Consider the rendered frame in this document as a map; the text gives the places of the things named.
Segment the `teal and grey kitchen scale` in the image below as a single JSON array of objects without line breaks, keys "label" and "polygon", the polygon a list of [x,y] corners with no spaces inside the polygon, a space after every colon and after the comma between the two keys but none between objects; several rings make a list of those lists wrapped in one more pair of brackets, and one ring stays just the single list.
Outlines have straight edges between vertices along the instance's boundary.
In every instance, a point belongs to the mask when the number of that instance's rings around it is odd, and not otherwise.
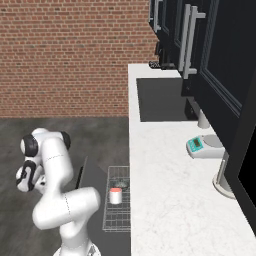
[{"label": "teal and grey kitchen scale", "polygon": [[186,143],[188,154],[192,158],[200,159],[221,159],[225,148],[217,135],[199,135]]}]

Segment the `white cup with red rim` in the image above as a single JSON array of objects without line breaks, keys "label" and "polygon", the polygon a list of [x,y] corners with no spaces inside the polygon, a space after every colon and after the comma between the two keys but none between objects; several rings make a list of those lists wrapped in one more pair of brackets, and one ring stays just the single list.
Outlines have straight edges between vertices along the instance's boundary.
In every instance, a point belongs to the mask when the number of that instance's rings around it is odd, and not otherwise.
[{"label": "white cup with red rim", "polygon": [[122,203],[122,189],[121,188],[111,188],[109,192],[109,199],[111,204],[121,204]]}]

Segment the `white paper towel holder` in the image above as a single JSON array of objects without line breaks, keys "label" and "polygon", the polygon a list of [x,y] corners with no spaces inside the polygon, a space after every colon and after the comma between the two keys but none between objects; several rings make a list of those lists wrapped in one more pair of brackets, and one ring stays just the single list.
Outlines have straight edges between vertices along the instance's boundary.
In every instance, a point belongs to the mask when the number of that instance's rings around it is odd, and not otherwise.
[{"label": "white paper towel holder", "polygon": [[213,177],[212,184],[214,188],[223,196],[235,200],[236,197],[229,186],[224,174],[225,169],[228,163],[229,154],[227,152],[224,152],[223,158],[221,160],[220,168],[218,173]]}]

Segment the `dark dishwasher door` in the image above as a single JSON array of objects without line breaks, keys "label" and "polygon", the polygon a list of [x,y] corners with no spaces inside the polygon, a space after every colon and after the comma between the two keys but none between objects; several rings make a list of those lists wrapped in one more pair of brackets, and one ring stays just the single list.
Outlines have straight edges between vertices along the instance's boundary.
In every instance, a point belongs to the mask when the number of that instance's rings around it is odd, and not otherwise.
[{"label": "dark dishwasher door", "polygon": [[77,188],[94,187],[100,194],[101,205],[87,224],[92,242],[101,256],[131,256],[131,230],[129,232],[105,232],[102,229],[108,170],[104,172],[92,159],[86,157],[80,169]]}]

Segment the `large black cupboard door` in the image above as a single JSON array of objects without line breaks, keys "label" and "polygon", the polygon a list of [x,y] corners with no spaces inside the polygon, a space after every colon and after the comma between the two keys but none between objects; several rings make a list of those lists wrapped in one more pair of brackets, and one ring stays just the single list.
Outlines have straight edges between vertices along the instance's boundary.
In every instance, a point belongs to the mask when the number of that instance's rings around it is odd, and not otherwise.
[{"label": "large black cupboard door", "polygon": [[225,178],[256,236],[256,0],[211,0],[207,17],[193,95],[228,154]]}]

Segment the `black cupboard run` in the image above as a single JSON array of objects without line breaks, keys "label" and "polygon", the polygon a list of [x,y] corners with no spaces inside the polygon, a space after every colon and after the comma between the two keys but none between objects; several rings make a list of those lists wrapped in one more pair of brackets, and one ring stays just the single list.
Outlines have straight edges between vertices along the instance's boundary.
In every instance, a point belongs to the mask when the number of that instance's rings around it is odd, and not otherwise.
[{"label": "black cupboard run", "polygon": [[171,0],[149,0],[148,22],[161,43],[170,36]]}]

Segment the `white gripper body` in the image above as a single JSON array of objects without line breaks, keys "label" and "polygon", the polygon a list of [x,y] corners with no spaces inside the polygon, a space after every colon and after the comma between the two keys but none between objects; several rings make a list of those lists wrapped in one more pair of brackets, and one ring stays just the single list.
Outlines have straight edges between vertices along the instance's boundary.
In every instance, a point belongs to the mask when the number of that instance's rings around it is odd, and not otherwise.
[{"label": "white gripper body", "polygon": [[34,182],[34,188],[39,193],[43,194],[45,192],[46,185],[47,185],[46,176],[43,174],[37,175]]}]

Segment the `black sink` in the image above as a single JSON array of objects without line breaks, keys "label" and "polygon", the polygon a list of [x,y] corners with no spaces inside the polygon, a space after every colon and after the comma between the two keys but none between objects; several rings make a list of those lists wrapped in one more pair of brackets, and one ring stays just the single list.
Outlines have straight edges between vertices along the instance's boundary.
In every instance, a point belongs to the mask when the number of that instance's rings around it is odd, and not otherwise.
[{"label": "black sink", "polygon": [[138,78],[141,122],[197,121],[199,106],[183,93],[181,78]]}]

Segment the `black countertop appliance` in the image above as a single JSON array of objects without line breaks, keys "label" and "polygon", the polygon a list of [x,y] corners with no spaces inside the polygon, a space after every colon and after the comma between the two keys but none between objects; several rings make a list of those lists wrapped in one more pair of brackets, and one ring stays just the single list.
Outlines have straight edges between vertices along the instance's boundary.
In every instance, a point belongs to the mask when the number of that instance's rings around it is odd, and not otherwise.
[{"label": "black countertop appliance", "polygon": [[156,43],[155,54],[158,56],[159,65],[162,70],[176,68],[171,57],[171,46],[170,40],[161,40]]}]

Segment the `dark bowl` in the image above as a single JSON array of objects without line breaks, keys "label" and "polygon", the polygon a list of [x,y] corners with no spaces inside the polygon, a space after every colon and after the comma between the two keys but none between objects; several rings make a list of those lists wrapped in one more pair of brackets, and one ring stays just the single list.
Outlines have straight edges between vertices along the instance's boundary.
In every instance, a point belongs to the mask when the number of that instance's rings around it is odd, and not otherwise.
[{"label": "dark bowl", "polygon": [[117,180],[113,183],[114,188],[121,188],[123,191],[127,191],[129,188],[129,182],[127,180]]}]

